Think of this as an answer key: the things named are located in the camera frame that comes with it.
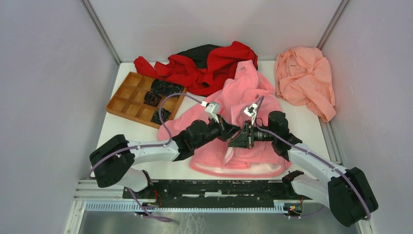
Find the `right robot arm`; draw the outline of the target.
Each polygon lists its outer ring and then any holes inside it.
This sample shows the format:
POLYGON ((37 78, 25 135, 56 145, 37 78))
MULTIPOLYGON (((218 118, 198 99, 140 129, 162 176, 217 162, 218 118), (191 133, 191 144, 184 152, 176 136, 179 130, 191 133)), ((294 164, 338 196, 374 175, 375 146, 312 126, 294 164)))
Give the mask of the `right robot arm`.
POLYGON ((304 169, 282 178, 284 197, 294 199, 303 195, 311 198, 328 208, 345 227, 371 219, 371 214, 378 209, 378 202, 361 169, 348 169, 316 154, 289 131, 286 114, 281 111, 270 112, 266 126, 256 124, 256 109, 247 107, 244 114, 248 119, 229 147, 252 149, 256 142, 270 142, 277 155, 304 169))

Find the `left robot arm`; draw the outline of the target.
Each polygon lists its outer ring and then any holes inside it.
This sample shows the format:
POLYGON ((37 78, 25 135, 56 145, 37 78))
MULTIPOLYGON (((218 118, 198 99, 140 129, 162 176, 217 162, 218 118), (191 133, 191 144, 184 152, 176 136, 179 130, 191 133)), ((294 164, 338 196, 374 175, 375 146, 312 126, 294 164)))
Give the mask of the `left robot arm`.
POLYGON ((133 169, 133 165, 185 160, 215 139, 231 139, 240 129, 220 117, 209 123, 195 120, 171 140, 138 142, 127 140, 123 134, 115 135, 90 154, 91 179, 99 188, 121 185, 141 198, 148 198, 153 192, 151 178, 147 171, 133 169))

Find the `pink jacket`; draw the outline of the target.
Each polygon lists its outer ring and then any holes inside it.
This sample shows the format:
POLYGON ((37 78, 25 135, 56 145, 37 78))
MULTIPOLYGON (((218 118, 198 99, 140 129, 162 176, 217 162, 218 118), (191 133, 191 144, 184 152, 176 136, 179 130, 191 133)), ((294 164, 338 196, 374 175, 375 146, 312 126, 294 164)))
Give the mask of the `pink jacket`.
MULTIPOLYGON (((281 110, 274 86, 256 70, 253 62, 242 61, 238 63, 235 78, 226 80, 222 90, 206 97, 205 101, 219 103, 222 107, 220 115, 227 122, 242 126, 249 119, 244 109, 260 97, 264 99, 257 117, 267 125, 268 114, 281 110)), ((195 104, 179 118, 167 121, 160 127, 157 137, 159 140, 167 140, 167 130, 175 136, 197 119, 208 121, 200 104, 195 104)), ((274 152, 271 142, 255 142, 252 149, 235 148, 229 155, 227 150, 227 143, 216 139, 195 150, 189 167, 218 177, 267 178, 278 176, 291 166, 290 162, 274 152)))

